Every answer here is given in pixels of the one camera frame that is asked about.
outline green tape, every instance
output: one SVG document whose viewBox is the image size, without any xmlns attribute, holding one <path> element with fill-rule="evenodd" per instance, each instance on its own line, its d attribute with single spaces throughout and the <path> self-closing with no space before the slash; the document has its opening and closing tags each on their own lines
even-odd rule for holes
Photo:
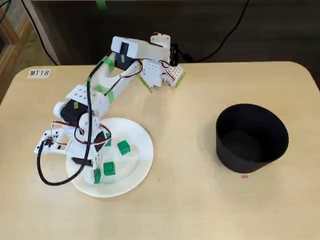
<svg viewBox="0 0 320 240">
<path fill-rule="evenodd" d="M 112 104 L 115 100 L 115 95 L 114 95 L 114 91 L 110 91 L 108 94 L 107 94 L 107 97 L 109 99 L 109 104 Z"/>
<path fill-rule="evenodd" d="M 85 80 L 83 86 L 87 86 L 87 82 L 91 80 L 91 77 L 88 77 L 87 80 Z"/>
<path fill-rule="evenodd" d="M 100 9 L 100 10 L 107 10 L 108 9 L 106 0 L 96 0 L 95 4 L 98 7 L 98 9 Z"/>
<path fill-rule="evenodd" d="M 142 82 L 142 84 L 149 90 L 150 93 L 152 93 L 151 88 L 149 87 L 149 85 L 145 82 L 145 80 L 140 76 L 140 74 L 137 75 L 138 78 L 140 79 L 140 81 Z"/>
<path fill-rule="evenodd" d="M 96 90 L 97 92 L 101 93 L 101 94 L 106 94 L 109 91 L 110 88 L 102 86 L 102 85 L 97 85 L 94 87 L 94 90 Z M 109 99 L 109 104 L 112 104 L 115 100 L 115 95 L 114 95 L 114 91 L 110 91 L 107 94 L 107 97 Z"/>
<path fill-rule="evenodd" d="M 179 81 L 176 83 L 175 88 L 179 87 L 179 85 L 180 85 L 180 83 L 182 82 L 182 79 L 184 79 L 185 75 L 186 75 L 186 73 L 184 72 L 184 73 L 182 74 L 182 76 L 180 77 Z"/>
<path fill-rule="evenodd" d="M 107 56 L 104 56 L 101 61 L 109 66 L 110 73 L 112 73 L 115 70 L 114 62 Z"/>
</svg>

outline black wire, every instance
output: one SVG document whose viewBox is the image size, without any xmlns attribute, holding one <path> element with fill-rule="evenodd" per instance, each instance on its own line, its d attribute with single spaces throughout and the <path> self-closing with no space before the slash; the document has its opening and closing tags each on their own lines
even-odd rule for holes
<svg viewBox="0 0 320 240">
<path fill-rule="evenodd" d="M 88 128 L 88 138 L 87 138 L 87 142 L 86 142 L 86 147 L 85 147 L 85 153 L 84 153 L 84 157 L 83 157 L 83 163 L 81 164 L 80 168 L 78 169 L 78 171 L 75 172 L 75 174 L 73 174 L 72 176 L 68 177 L 67 179 L 63 180 L 63 181 L 58 181 L 58 182 L 51 182 L 48 181 L 42 170 L 41 170 L 41 153 L 43 151 L 44 148 L 44 144 L 45 141 L 42 141 L 39 149 L 38 149 L 38 154 L 36 156 L 36 167 L 38 170 L 38 174 L 40 176 L 40 179 L 47 185 L 49 186 L 60 186 L 66 183 L 71 182 L 73 179 L 75 179 L 85 168 L 86 166 L 86 162 L 88 160 L 88 155 L 89 155 L 89 151 L 90 151 L 90 143 L 91 143 L 91 137 L 92 137 L 92 115 L 93 115 L 93 111 L 92 111 L 92 104 L 91 104 L 91 94 L 90 94 L 90 83 L 91 83 L 91 77 L 94 75 L 94 73 L 97 71 L 97 69 L 99 67 L 95 66 L 95 68 L 91 71 L 91 73 L 89 74 L 89 77 L 86 81 L 86 98 L 88 99 L 88 114 L 89 114 L 89 128 Z"/>
<path fill-rule="evenodd" d="M 227 41 L 227 39 L 231 36 L 231 34 L 234 33 L 234 31 L 238 28 L 239 24 L 241 23 L 244 15 L 245 15 L 245 12 L 246 12 L 246 9 L 248 7 L 250 3 L 250 0 L 246 0 L 246 3 L 242 9 L 242 12 L 240 14 L 240 17 L 238 19 L 238 21 L 236 22 L 235 26 L 233 27 L 233 29 L 224 37 L 224 39 L 222 40 L 221 44 L 218 46 L 218 48 L 212 52 L 211 54 L 209 54 L 208 56 L 205 56 L 203 58 L 200 58 L 198 60 L 194 60 L 188 53 L 183 53 L 180 49 L 178 49 L 178 52 L 182 55 L 182 57 L 184 58 L 184 60 L 186 60 L 187 62 L 189 63 L 200 63 L 202 61 L 205 61 L 209 58 L 211 58 L 213 55 L 215 55 L 217 52 L 219 52 L 219 50 L 224 46 L 225 42 Z"/>
<path fill-rule="evenodd" d="M 27 9 L 24 0 L 20 0 L 20 1 L 21 1 L 21 3 L 22 3 L 22 5 L 23 5 L 26 13 L 28 14 L 28 16 L 29 16 L 29 18 L 30 18 L 30 20 L 31 20 L 31 22 L 32 22 L 32 24 L 33 24 L 33 26 L 34 26 L 34 29 L 35 29 L 36 34 L 38 35 L 38 37 L 39 37 L 39 39 L 40 39 L 40 42 L 41 42 L 41 45 L 42 45 L 42 48 L 43 48 L 45 54 L 50 58 L 50 60 L 51 60 L 55 65 L 58 65 L 57 62 L 56 62 L 56 61 L 52 58 L 52 56 L 48 53 L 48 51 L 47 51 L 47 49 L 46 49 L 46 47 L 45 47 L 44 41 L 42 40 L 41 35 L 40 35 L 40 32 L 39 32 L 39 30 L 38 30 L 38 28 L 37 28 L 37 25 L 36 25 L 35 21 L 33 20 L 33 18 L 31 17 L 31 14 L 30 14 L 29 10 Z"/>
<path fill-rule="evenodd" d="M 11 3 L 12 3 L 12 0 L 8 0 L 8 1 L 1 3 L 0 8 L 2 8 L 6 4 L 8 4 L 8 5 L 6 6 L 6 9 L 3 12 L 3 16 L 0 18 L 0 24 L 1 24 L 2 20 L 5 18 L 5 16 L 7 15 L 7 12 L 9 10 Z"/>
<path fill-rule="evenodd" d="M 131 77 L 133 77 L 133 76 L 135 76 L 135 75 L 138 75 L 139 73 L 141 73 L 142 72 L 142 70 L 143 70 L 143 64 L 142 64 L 142 62 L 140 61 L 140 60 L 137 60 L 138 62 L 139 62 L 139 64 L 140 64 L 140 70 L 138 71 L 138 72 L 136 72 L 136 73 L 134 73 L 134 74 L 131 74 L 131 75 L 128 75 L 128 76 L 120 76 L 120 78 L 111 86 L 111 88 L 104 94 L 105 96 L 107 96 L 108 95 L 108 93 L 110 93 L 111 91 L 112 91 L 112 89 L 114 89 L 114 87 L 120 82 L 120 80 L 121 79 L 128 79 L 128 78 L 131 78 Z"/>
</svg>

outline tabletop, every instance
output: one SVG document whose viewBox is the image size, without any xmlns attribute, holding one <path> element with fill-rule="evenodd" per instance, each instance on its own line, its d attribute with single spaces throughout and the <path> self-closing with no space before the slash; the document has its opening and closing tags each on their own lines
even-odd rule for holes
<svg viewBox="0 0 320 240">
<path fill-rule="evenodd" d="M 151 135 L 145 180 L 113 198 L 71 183 L 43 184 L 33 153 L 55 120 L 53 107 L 93 66 L 43 66 L 49 78 L 18 73 L 0 105 L 1 239 L 24 240 L 316 240 L 320 237 L 320 94 L 293 62 L 183 64 L 178 88 L 150 93 L 134 78 L 103 118 L 127 118 Z M 246 177 L 216 155 L 216 119 L 251 103 L 286 125 L 289 147 Z M 44 155 L 45 175 L 67 177 L 65 156 Z"/>
</svg>

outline floor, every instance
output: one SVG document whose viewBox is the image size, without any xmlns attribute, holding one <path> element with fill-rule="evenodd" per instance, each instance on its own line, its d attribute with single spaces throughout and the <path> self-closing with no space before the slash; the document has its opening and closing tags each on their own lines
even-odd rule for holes
<svg viewBox="0 0 320 240">
<path fill-rule="evenodd" d="M 8 78 L 4 79 L 3 86 L 8 88 L 15 75 L 25 68 L 31 66 L 48 65 L 54 64 L 46 55 L 36 32 L 32 32 L 27 44 L 25 45 L 23 51 L 17 59 L 15 66 L 13 67 L 12 71 L 8 74 Z"/>
</svg>

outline green cube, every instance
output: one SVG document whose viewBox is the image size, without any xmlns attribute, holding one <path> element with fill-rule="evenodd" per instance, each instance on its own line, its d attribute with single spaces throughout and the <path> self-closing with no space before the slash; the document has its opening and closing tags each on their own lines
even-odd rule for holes
<svg viewBox="0 0 320 240">
<path fill-rule="evenodd" d="M 130 146 L 129 146 L 127 140 L 123 140 L 123 141 L 119 142 L 117 145 L 118 145 L 118 149 L 119 149 L 122 156 L 127 153 L 130 153 L 131 149 L 130 149 Z"/>
<path fill-rule="evenodd" d="M 111 176 L 116 174 L 115 163 L 113 161 L 105 162 L 103 164 L 103 173 L 105 176 Z"/>
<path fill-rule="evenodd" d="M 105 136 L 106 136 L 107 139 L 110 138 L 110 134 L 109 133 L 106 133 Z M 105 147 L 111 146 L 111 139 L 104 146 Z"/>
<path fill-rule="evenodd" d="M 100 180 L 101 180 L 101 170 L 100 170 L 100 168 L 96 168 L 95 170 L 93 170 L 93 176 L 94 176 L 94 183 L 95 184 L 100 183 Z"/>
</svg>

